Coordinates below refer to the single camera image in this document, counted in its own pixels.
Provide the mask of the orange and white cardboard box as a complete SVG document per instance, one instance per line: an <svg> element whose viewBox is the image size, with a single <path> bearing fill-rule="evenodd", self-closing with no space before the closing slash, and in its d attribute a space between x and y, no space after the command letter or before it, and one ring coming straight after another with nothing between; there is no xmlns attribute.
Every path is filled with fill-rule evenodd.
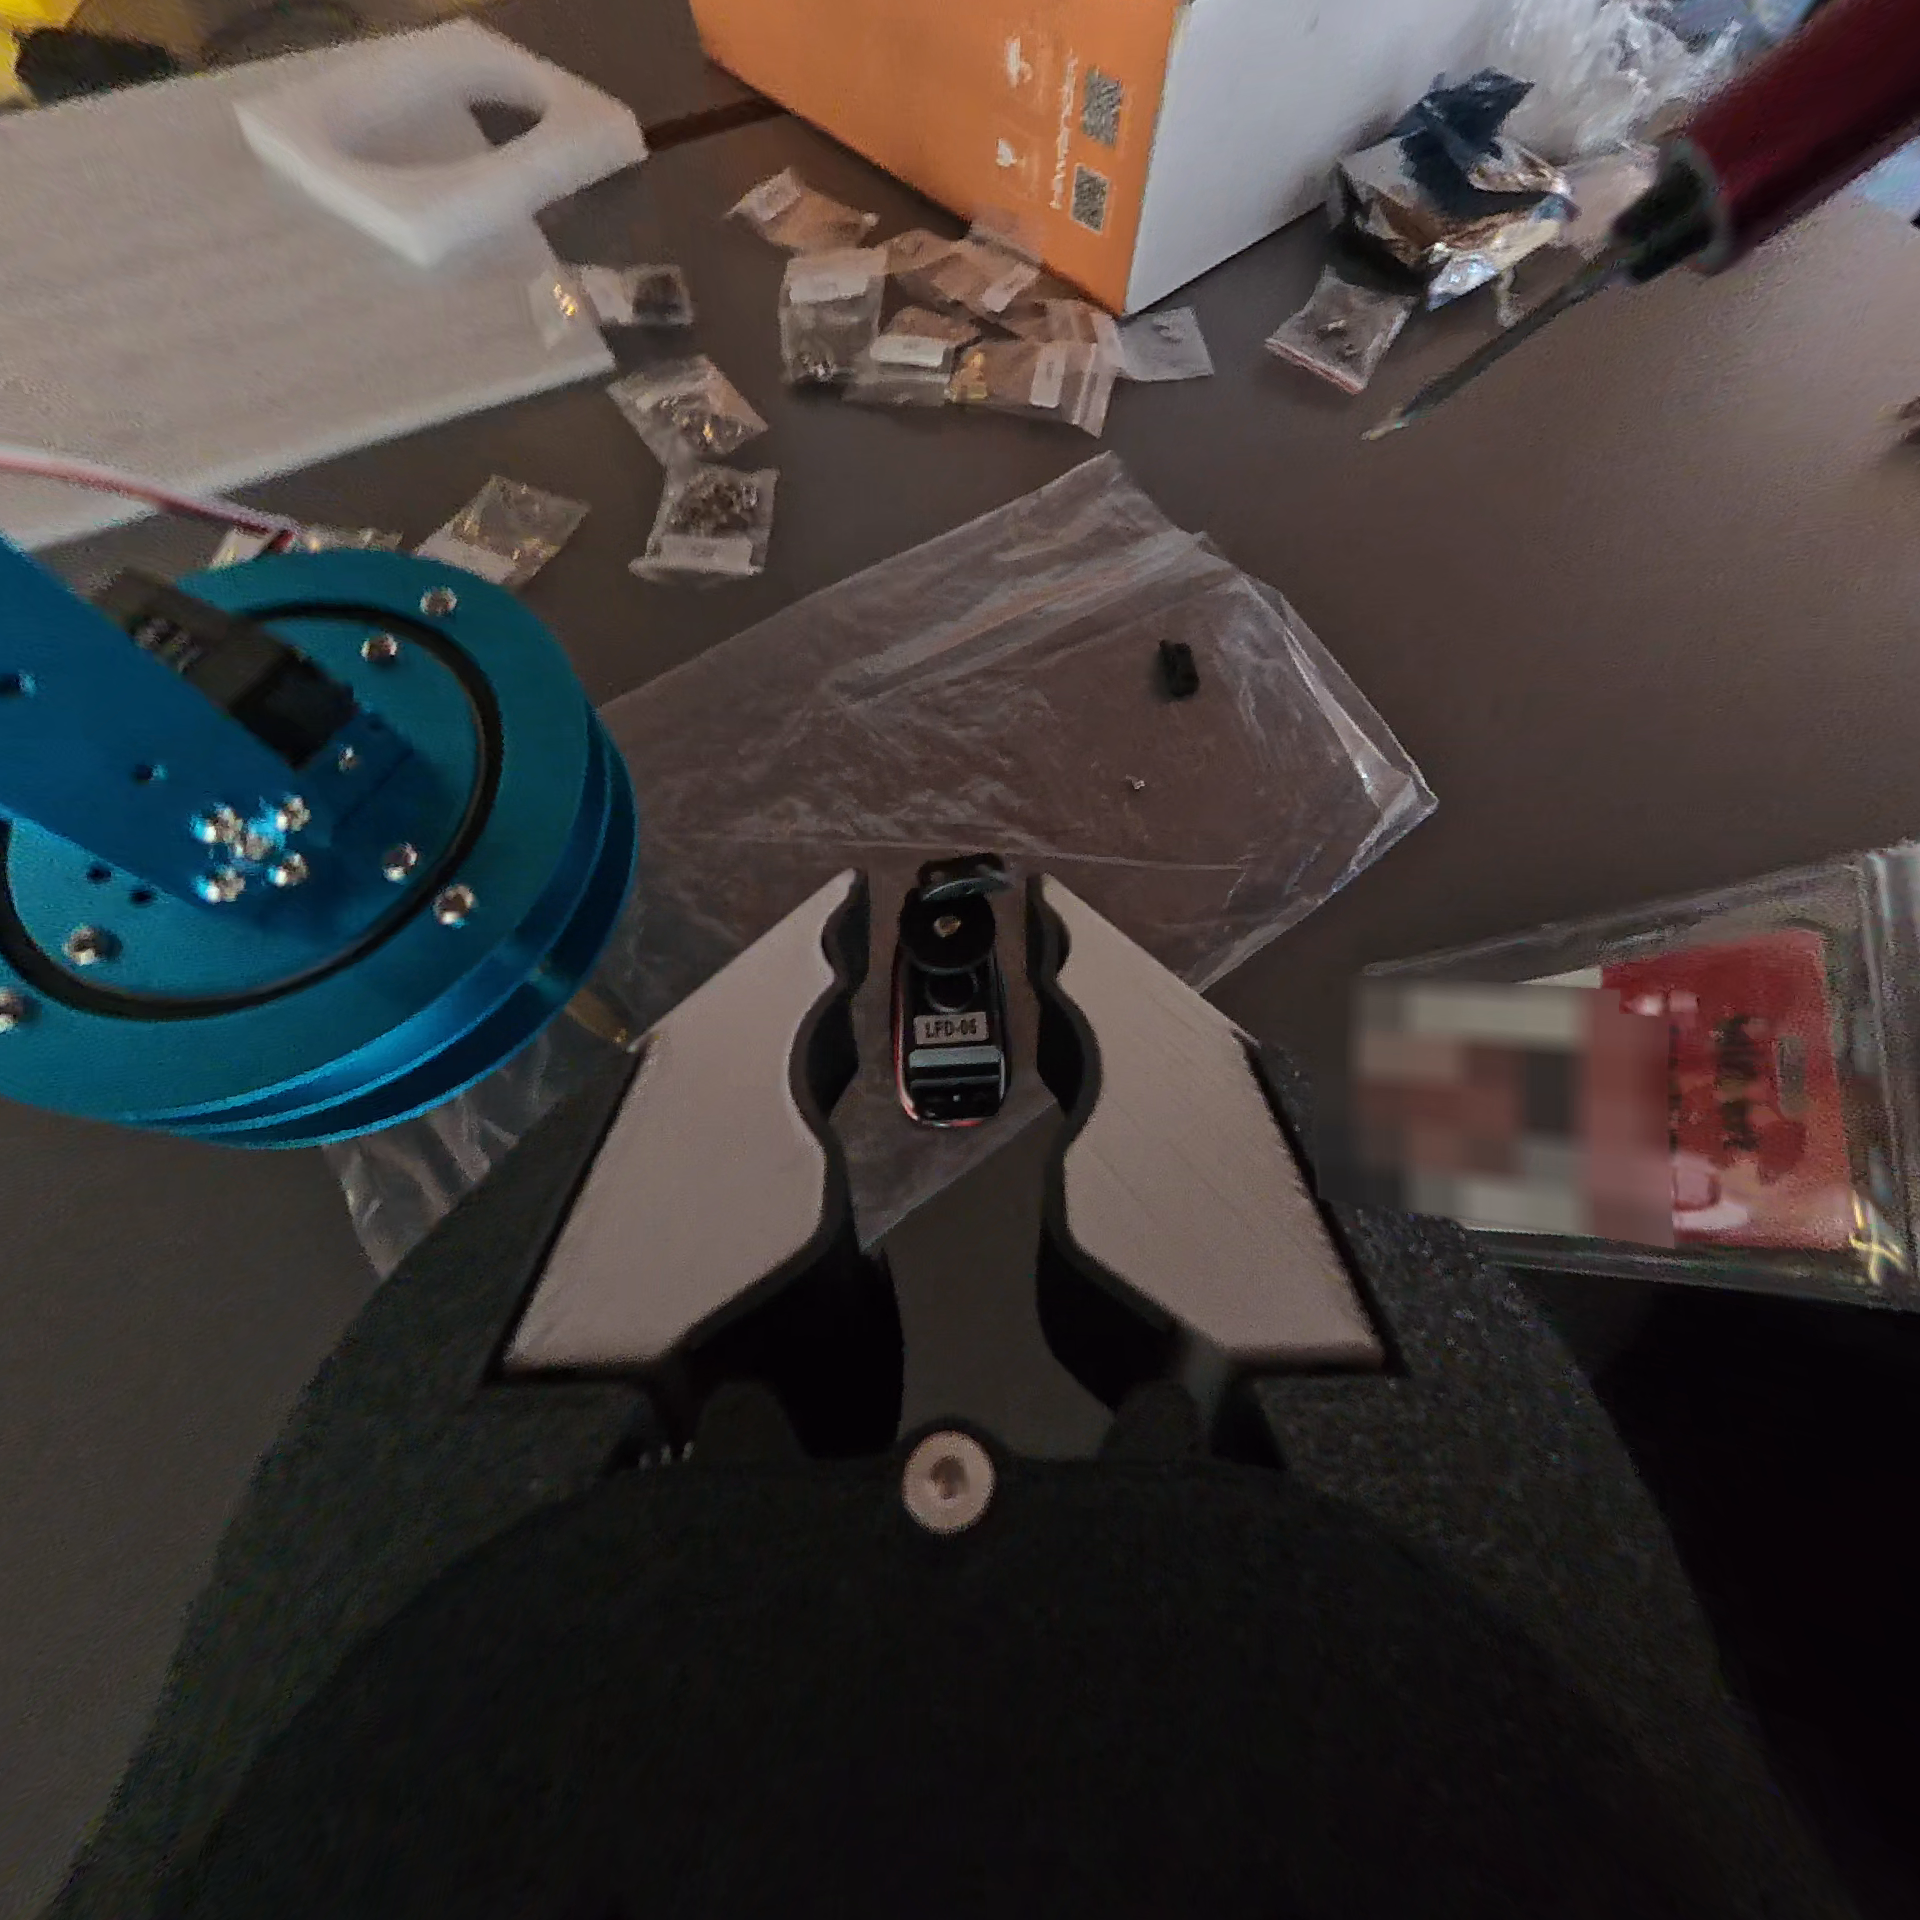
<svg viewBox="0 0 1920 1920"><path fill-rule="evenodd" d="M1433 79L1483 54L1488 2L695 2L746 87L948 213L1009 213L1116 316L1186 287L1324 198Z"/></svg>

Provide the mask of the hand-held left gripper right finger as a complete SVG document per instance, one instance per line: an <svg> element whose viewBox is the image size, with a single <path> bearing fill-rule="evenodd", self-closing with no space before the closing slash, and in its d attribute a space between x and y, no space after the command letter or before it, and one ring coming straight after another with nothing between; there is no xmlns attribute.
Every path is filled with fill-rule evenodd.
<svg viewBox="0 0 1920 1920"><path fill-rule="evenodd" d="M1260 1047L1061 881L1032 884L1039 1066L1063 1115L1052 1349L1079 1377L1383 1369Z"/></svg>

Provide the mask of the pile of small screw bags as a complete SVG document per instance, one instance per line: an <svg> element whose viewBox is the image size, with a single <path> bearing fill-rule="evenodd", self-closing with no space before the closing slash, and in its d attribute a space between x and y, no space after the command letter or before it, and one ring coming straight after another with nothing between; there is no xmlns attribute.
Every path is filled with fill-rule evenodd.
<svg viewBox="0 0 1920 1920"><path fill-rule="evenodd" d="M943 241L915 228L885 246L828 246L873 226L792 170L762 181L730 218L787 252L776 332L785 385L839 401L948 405L1052 415L1097 438L1120 361L1116 323L1069 298L1033 298L1041 266L1009 234L975 226ZM543 345L607 343L607 327L680 333L690 325L685 275L671 262L561 262L528 285ZM649 583L733 580L764 571L778 474L751 468L770 434L709 354L683 351L608 385L608 398L664 470L657 521L631 574ZM491 476L415 550L504 588L522 588L581 531L570 495ZM228 526L215 569L279 554L395 550L387 532L313 524L290 535Z"/></svg>

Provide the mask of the person's black clothing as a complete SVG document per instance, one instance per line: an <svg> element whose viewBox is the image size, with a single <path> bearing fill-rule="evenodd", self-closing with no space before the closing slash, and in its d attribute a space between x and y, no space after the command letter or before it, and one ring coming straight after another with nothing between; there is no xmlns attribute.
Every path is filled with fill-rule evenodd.
<svg viewBox="0 0 1920 1920"><path fill-rule="evenodd" d="M1858 1910L1915 1916L1915 1317L1632 1279L1523 1287L1615 1418Z"/></svg>

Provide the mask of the grey desk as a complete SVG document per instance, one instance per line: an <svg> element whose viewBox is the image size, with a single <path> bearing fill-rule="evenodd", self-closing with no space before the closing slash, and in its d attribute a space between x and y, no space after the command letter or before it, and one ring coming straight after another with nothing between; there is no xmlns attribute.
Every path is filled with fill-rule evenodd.
<svg viewBox="0 0 1920 1920"><path fill-rule="evenodd" d="M423 532L489 474L586 499L535 583L599 699L997 509L1100 451L1267 579L1383 711L1435 817L1223 1001L1312 1074L1363 965L1915 833L1915 230L1828 205L1717 279L1595 300L1445 411L1363 433L1483 333L1411 327L1344 401L1261 350L1309 293L1299 225L1191 290L1216 374L1123 388L1109 433L779 393L778 258L725 220L807 177L927 218L789 119L714 132L565 207L683 249L712 350L776 429L769 571L628 571L661 470L576 385L266 491ZM4 1683L120 1715L177 1643L234 1501L372 1290L321 1158L4 1108Z"/></svg>

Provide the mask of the torn silver foil bag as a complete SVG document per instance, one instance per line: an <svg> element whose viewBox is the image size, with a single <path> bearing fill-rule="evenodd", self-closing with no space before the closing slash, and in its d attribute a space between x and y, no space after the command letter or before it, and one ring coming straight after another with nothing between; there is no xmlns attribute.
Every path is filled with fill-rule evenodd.
<svg viewBox="0 0 1920 1920"><path fill-rule="evenodd" d="M1497 67L1433 83L1376 143L1336 161L1336 254L1433 314L1562 246L1573 186L1509 132L1532 92Z"/></svg>

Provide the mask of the black servo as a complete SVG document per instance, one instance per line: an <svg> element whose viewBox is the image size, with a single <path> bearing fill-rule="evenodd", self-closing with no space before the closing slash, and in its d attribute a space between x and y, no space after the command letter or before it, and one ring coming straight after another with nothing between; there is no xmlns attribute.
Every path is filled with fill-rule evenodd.
<svg viewBox="0 0 1920 1920"><path fill-rule="evenodd" d="M892 1050L903 1113L929 1130L999 1115L1013 1029L992 900L1010 884L997 853L936 858L906 894L892 966Z"/></svg>

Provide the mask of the small clear bag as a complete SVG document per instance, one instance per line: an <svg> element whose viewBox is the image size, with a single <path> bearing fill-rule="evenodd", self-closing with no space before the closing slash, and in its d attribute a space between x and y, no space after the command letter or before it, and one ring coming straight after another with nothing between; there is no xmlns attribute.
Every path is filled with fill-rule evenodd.
<svg viewBox="0 0 1920 1920"><path fill-rule="evenodd" d="M1119 325L1119 372L1135 385L1194 382L1215 374L1215 359L1195 310L1186 303L1140 314Z"/></svg>

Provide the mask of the bubble wrap bag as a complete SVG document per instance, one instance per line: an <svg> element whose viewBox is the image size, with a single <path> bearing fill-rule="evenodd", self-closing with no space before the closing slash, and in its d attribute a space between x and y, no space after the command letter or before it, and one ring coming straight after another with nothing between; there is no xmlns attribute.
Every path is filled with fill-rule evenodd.
<svg viewBox="0 0 1920 1920"><path fill-rule="evenodd" d="M1491 18L1481 63L1523 79L1501 132L1551 161L1661 137L1810 2L1517 2Z"/></svg>

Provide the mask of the blue toy robot base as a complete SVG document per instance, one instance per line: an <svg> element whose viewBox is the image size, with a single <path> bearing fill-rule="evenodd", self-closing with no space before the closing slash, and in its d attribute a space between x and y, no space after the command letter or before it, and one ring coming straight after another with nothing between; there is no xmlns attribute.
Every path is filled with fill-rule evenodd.
<svg viewBox="0 0 1920 1920"><path fill-rule="evenodd" d="M4 541L3 574L4 1101L331 1145L586 986L634 780L514 593L371 549L84 596Z"/></svg>

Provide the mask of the red screwdriver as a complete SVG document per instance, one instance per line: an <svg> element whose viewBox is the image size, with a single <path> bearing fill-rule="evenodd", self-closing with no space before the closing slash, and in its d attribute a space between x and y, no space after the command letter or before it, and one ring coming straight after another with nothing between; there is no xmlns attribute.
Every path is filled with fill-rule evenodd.
<svg viewBox="0 0 1920 1920"><path fill-rule="evenodd" d="M1915 137L1917 4L1836 2L1714 92L1661 146L1600 252L1497 341L1364 433L1411 427L1581 303L1688 267L1729 273Z"/></svg>

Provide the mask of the white foam sheet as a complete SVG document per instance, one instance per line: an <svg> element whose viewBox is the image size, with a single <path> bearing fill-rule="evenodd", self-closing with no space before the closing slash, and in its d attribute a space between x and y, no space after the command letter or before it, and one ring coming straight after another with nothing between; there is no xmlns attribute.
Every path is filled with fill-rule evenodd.
<svg viewBox="0 0 1920 1920"><path fill-rule="evenodd" d="M537 225L423 270L281 179L240 106L474 21L4 115L3 441L215 495L607 378Z"/></svg>

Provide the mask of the large clear plastic bag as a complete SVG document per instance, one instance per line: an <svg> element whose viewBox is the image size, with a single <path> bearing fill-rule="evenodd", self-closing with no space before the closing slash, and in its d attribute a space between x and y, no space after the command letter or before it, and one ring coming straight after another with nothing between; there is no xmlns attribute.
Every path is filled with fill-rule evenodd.
<svg viewBox="0 0 1920 1920"><path fill-rule="evenodd" d="M1202 686L1161 695L1161 641ZM863 1067L832 1130L879 1243L1047 1106L899 1108L887 974L922 863L1065 881L1195 989L1433 813L1421 770L1282 593L1172 524L1116 454L819 589L610 701L637 802L599 1018L657 1023L828 877L872 884ZM1143 778L1132 793L1125 778Z"/></svg>

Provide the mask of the white foam block with cutout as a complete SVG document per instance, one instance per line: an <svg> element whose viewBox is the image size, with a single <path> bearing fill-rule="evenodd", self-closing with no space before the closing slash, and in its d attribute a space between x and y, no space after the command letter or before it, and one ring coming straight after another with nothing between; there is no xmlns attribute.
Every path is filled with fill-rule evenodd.
<svg viewBox="0 0 1920 1920"><path fill-rule="evenodd" d="M649 156L631 107L469 18L324 53L234 116L264 164L423 270Z"/></svg>

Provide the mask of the small red-zip screw bag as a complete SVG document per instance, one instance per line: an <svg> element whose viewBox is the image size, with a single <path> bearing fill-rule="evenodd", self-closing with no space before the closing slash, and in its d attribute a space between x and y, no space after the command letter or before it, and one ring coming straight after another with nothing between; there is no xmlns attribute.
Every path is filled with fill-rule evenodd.
<svg viewBox="0 0 1920 1920"><path fill-rule="evenodd" d="M1307 301L1265 339L1265 351L1353 398L1372 386L1417 306L1415 295L1324 267Z"/></svg>

